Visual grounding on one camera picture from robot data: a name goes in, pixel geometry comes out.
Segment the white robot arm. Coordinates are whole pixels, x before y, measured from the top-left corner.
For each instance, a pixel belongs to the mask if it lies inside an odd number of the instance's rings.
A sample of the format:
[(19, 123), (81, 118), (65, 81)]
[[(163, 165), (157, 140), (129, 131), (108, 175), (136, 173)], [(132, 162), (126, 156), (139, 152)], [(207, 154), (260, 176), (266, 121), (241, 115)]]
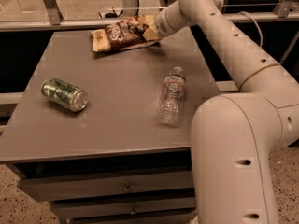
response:
[(237, 86), (202, 103), (192, 120), (199, 224), (279, 224), (271, 151), (299, 138), (299, 85), (227, 20), (216, 0), (177, 0), (156, 18), (169, 36), (198, 25)]

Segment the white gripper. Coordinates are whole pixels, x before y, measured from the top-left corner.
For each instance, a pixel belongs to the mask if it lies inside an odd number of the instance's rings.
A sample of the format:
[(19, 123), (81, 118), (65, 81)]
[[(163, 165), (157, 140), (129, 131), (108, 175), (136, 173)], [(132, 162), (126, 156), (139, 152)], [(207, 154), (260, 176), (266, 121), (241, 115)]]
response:
[(155, 24), (144, 28), (142, 36), (147, 41), (159, 41), (184, 27), (194, 25), (193, 15), (193, 8), (183, 7), (179, 1), (176, 1), (157, 15)]

